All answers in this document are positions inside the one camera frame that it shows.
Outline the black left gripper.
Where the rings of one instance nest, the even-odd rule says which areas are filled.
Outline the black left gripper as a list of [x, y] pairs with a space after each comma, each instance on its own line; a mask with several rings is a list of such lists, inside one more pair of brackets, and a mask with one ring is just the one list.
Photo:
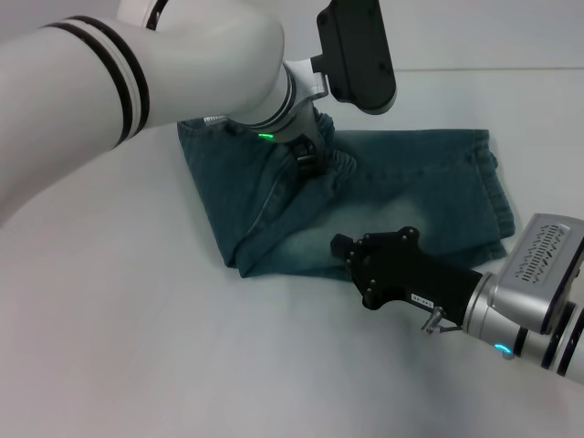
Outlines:
[[298, 161], [298, 178], [305, 181], [326, 173], [328, 162], [319, 156], [318, 147], [306, 135], [301, 135], [289, 143], [292, 155]]

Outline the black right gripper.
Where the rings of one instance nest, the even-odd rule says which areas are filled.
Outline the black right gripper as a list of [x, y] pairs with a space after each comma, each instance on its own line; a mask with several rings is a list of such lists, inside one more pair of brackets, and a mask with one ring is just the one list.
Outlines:
[[362, 304], [377, 310], [391, 301], [404, 301], [428, 312], [443, 310], [443, 317], [461, 326], [471, 295], [482, 275], [425, 254], [417, 229], [365, 235], [357, 241], [336, 234], [331, 240]]

